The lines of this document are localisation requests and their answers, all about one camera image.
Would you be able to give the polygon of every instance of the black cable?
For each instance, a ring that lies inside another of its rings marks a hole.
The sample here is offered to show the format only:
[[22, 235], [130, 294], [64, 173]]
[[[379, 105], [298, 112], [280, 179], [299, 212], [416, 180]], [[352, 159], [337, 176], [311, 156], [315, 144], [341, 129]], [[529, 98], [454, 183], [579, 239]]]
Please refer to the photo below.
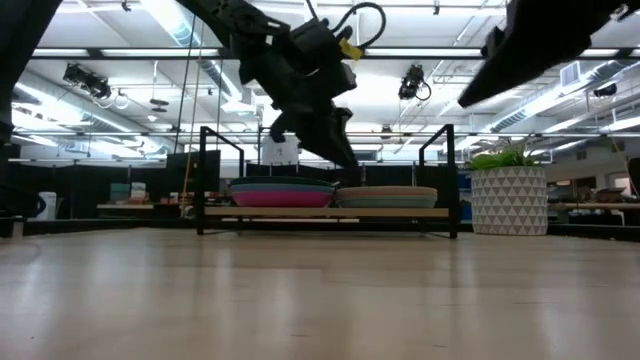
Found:
[[427, 82], [426, 82], [426, 81], [422, 80], [422, 84], [423, 84], [424, 86], [426, 86], [426, 87], [427, 87], [427, 89], [429, 89], [429, 96], [427, 96], [426, 98], [421, 98], [421, 97], [419, 97], [419, 96], [416, 94], [416, 99], [418, 99], [418, 100], [420, 100], [420, 101], [427, 101], [427, 100], [431, 99], [431, 95], [433, 94], [433, 91], [431, 91], [431, 86], [429, 86], [429, 84], [427, 84]]
[[314, 19], [318, 20], [318, 14], [316, 14], [316, 9], [313, 8], [313, 5], [311, 4], [311, 0], [306, 0], [307, 1], [307, 7], [309, 8], [309, 12], [311, 13], [311, 16], [313, 16]]
[[338, 25], [333, 29], [331, 29], [332, 32], [336, 32], [340, 30], [340, 28], [344, 25], [345, 22], [347, 22], [347, 20], [351, 15], [355, 14], [356, 11], [364, 8], [371, 8], [371, 9], [377, 10], [380, 13], [380, 19], [382, 21], [382, 24], [380, 25], [380, 30], [378, 30], [378, 32], [369, 41], [366, 41], [364, 44], [358, 46], [360, 50], [364, 50], [365, 48], [369, 47], [371, 44], [376, 42], [380, 38], [380, 36], [382, 36], [382, 33], [384, 33], [384, 30], [387, 28], [387, 14], [384, 12], [384, 9], [380, 5], [372, 2], [363, 2], [360, 4], [354, 5], [351, 7], [351, 9], [349, 9], [349, 11], [346, 12], [346, 14], [344, 14], [342, 19], [338, 23]]

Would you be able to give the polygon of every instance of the ceiling light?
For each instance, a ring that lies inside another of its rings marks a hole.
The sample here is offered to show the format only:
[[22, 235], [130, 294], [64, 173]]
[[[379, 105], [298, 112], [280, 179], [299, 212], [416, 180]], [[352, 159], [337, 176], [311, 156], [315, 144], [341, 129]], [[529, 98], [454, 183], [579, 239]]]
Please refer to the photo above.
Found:
[[373, 49], [367, 49], [365, 54], [370, 57], [404, 56], [404, 57], [434, 57], [434, 58], [446, 58], [446, 57], [482, 58], [482, 54], [480, 53], [479, 48], [459, 48], [459, 49], [373, 48]]
[[611, 57], [618, 53], [618, 49], [587, 49], [585, 50], [582, 57]]
[[586, 140], [578, 140], [578, 141], [570, 142], [568, 144], [564, 144], [564, 145], [558, 146], [557, 148], [555, 148], [555, 150], [566, 150], [566, 149], [572, 148], [572, 147], [574, 147], [576, 145], [582, 144], [585, 141]]
[[56, 56], [56, 57], [89, 57], [89, 52], [85, 49], [35, 49], [34, 57]]
[[58, 144], [47, 139], [47, 138], [43, 138], [42, 136], [36, 136], [36, 135], [31, 135], [29, 137], [24, 137], [24, 136], [19, 136], [19, 135], [13, 135], [12, 136], [15, 139], [18, 140], [22, 140], [22, 141], [28, 141], [28, 142], [32, 142], [32, 143], [36, 143], [38, 145], [44, 145], [44, 146], [51, 146], [51, 147], [57, 147]]
[[640, 117], [619, 120], [600, 128], [600, 132], [618, 131], [640, 125]]
[[579, 122], [580, 122], [580, 120], [578, 120], [578, 119], [566, 120], [566, 121], [563, 121], [561, 123], [555, 124], [555, 125], [553, 125], [553, 126], [551, 126], [549, 128], [546, 128], [542, 132], [550, 133], [550, 132], [556, 132], [556, 131], [564, 130], [564, 129], [567, 129], [567, 128], [569, 128], [569, 127], [571, 127], [571, 126], [573, 126], [573, 125], [575, 125], [575, 124], [577, 124]]
[[190, 51], [189, 49], [104, 49], [102, 50], [102, 55], [106, 57], [155, 57], [155, 58], [163, 58], [163, 57], [189, 57], [189, 54], [192, 56], [202, 56], [202, 57], [212, 57], [218, 56], [217, 49], [202, 49], [202, 54], [200, 54], [200, 50]]
[[255, 113], [256, 106], [238, 101], [229, 101], [222, 105], [222, 110], [226, 113]]
[[[306, 9], [301, 7], [298, 4], [292, 4], [291, 6], [287, 5], [274, 5], [270, 1], [254, 1], [251, 5], [257, 7], [258, 9], [265, 12], [273, 12], [280, 14], [292, 14], [292, 15], [303, 15], [305, 14]], [[393, 15], [414, 15], [414, 16], [436, 16], [435, 6], [415, 6], [415, 4], [406, 4], [406, 5], [396, 5], [395, 6], [385, 6], [380, 4], [384, 9], [387, 16]], [[320, 5], [316, 6], [316, 12], [319, 15], [336, 15], [342, 16], [347, 11], [349, 11], [350, 5]], [[439, 14], [437, 16], [505, 16], [507, 14], [507, 10], [504, 7], [474, 7], [474, 6], [441, 6], [439, 7]]]

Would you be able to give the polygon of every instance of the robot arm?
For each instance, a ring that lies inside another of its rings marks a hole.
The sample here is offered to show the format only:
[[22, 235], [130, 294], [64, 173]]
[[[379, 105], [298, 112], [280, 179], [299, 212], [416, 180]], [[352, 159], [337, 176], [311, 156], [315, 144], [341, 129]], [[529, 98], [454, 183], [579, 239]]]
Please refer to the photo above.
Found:
[[640, 0], [511, 0], [506, 28], [489, 33], [487, 61], [459, 104], [477, 104], [575, 59], [591, 46], [591, 35], [638, 9]]
[[342, 62], [353, 33], [350, 27], [336, 33], [340, 25], [332, 30], [328, 21], [314, 17], [292, 30], [244, 0], [178, 2], [202, 19], [240, 60], [240, 81], [257, 81], [273, 100], [272, 106], [282, 111], [271, 126], [276, 142], [284, 141], [285, 131], [292, 131], [304, 149], [343, 167], [357, 165], [345, 134], [352, 113], [332, 101], [356, 88], [355, 74]]

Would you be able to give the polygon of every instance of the floor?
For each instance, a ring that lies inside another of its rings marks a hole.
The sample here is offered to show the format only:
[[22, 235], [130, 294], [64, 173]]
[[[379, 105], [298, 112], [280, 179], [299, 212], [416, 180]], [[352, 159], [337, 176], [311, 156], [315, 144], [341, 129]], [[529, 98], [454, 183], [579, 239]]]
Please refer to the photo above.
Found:
[[637, 359], [640, 244], [128, 230], [0, 245], [0, 359]]

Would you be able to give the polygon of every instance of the stacked bowls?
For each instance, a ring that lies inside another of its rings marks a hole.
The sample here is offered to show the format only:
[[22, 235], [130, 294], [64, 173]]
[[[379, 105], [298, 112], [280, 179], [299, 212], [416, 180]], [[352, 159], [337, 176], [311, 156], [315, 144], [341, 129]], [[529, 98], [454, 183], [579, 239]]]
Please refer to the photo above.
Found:
[[433, 208], [438, 190], [411, 186], [370, 186], [340, 189], [336, 200], [343, 208]]
[[231, 197], [241, 207], [321, 208], [333, 201], [332, 184], [305, 178], [250, 176], [231, 181]]

